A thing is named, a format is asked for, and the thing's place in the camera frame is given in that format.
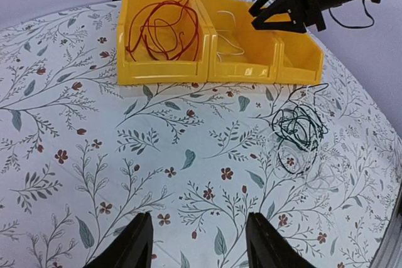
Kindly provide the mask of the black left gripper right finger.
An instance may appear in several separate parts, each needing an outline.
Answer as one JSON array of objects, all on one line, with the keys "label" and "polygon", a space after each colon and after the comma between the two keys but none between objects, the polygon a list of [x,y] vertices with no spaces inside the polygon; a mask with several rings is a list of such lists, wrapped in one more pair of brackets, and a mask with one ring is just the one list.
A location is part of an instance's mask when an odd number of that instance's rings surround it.
[{"label": "black left gripper right finger", "polygon": [[252,268],[314,268],[283,238],[261,213],[246,222],[247,258]]}]

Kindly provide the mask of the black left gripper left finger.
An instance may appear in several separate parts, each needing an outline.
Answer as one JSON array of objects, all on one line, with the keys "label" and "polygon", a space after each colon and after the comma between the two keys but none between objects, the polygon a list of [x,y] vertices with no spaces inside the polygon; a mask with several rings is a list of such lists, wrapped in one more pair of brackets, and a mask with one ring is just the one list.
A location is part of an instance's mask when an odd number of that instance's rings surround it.
[{"label": "black left gripper left finger", "polygon": [[139,213],[113,242],[85,268],[150,268],[153,224],[149,213]]}]

